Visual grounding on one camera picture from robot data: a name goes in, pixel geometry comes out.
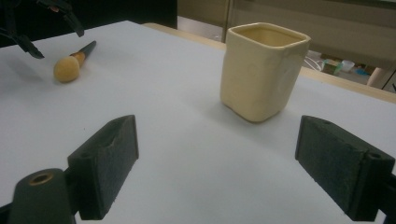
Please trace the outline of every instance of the white container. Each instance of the white container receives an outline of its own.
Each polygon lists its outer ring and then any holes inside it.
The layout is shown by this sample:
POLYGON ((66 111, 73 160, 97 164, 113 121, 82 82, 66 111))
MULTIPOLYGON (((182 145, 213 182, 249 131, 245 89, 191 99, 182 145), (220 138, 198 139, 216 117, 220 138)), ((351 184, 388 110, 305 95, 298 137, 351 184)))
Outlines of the white container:
POLYGON ((283 109, 300 72, 310 37, 270 23, 230 28, 220 99, 249 121, 283 109))
POLYGON ((343 72, 349 72, 350 69, 353 68, 353 66, 355 66, 355 64, 351 61, 347 61, 347 60, 343 60, 342 61, 343 67, 341 68, 341 71, 343 72))

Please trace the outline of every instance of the table surface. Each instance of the table surface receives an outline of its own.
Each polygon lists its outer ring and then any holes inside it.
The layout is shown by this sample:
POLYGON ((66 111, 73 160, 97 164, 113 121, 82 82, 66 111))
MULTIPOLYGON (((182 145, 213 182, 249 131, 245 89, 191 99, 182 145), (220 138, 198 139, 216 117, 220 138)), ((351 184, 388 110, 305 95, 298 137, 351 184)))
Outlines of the table surface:
MULTIPOLYGON (((0 49, 0 204, 12 201, 20 179, 67 168, 85 140, 129 114, 140 159, 95 223, 353 223, 294 159, 301 115, 396 155, 396 104, 318 81, 307 69, 286 108, 253 124, 219 100, 222 48, 128 21, 35 45, 45 59, 0 49), (53 65, 93 40, 80 77, 55 81, 53 65)), ((379 212, 376 223, 383 218, 379 212)))

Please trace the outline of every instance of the white table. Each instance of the white table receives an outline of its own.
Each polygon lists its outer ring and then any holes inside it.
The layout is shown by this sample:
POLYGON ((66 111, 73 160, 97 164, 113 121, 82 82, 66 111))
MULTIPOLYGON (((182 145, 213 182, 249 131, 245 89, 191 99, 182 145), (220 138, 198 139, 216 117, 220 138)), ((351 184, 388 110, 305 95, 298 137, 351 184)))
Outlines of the white table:
MULTIPOLYGON (((224 50, 128 21, 0 49, 0 205, 111 119, 136 115, 140 159, 93 223, 353 223, 294 159, 301 115, 332 121, 396 156, 396 105, 299 76, 286 108, 249 123, 219 100, 224 50), (69 84, 56 61, 97 46, 69 84)), ((379 213, 376 223, 382 223, 379 213)))

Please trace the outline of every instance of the screw hole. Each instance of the screw hole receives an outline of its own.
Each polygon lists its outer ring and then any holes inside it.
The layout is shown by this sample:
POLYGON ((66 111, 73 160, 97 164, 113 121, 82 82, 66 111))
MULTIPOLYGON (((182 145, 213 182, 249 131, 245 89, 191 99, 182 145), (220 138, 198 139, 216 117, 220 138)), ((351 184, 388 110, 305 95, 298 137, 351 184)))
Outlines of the screw hole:
POLYGON ((372 158, 375 158, 375 159, 381 159, 381 156, 380 155, 378 155, 378 154, 376 154, 376 153, 369 153, 368 154, 369 155, 369 157, 372 157, 372 158))
POLYGON ((88 152, 81 153, 81 158, 89 158, 90 156, 91 156, 91 154, 88 152))
POLYGON ((53 174, 48 173, 48 174, 39 174, 34 176, 32 179, 30 179, 29 184, 31 186, 37 186, 37 185, 42 185, 44 183, 47 183, 53 178, 53 174))

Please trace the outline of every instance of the brush handle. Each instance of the brush handle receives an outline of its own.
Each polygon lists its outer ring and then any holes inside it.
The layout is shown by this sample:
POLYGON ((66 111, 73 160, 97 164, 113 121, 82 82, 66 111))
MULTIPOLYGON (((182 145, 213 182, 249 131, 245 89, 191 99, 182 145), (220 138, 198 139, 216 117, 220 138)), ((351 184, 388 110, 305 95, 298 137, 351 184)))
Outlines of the brush handle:
POLYGON ((78 52, 83 52, 85 54, 85 58, 87 58, 88 55, 90 55, 90 53, 92 52, 92 50, 95 48, 95 46, 96 46, 96 40, 93 40, 89 45, 80 49, 78 52))
POLYGON ((96 41, 93 40, 89 45, 80 49, 76 53, 70 54, 70 56, 75 57, 78 60, 79 66, 81 67, 84 64, 85 59, 87 59, 88 55, 90 55, 90 53, 95 48, 95 46, 96 46, 96 41))

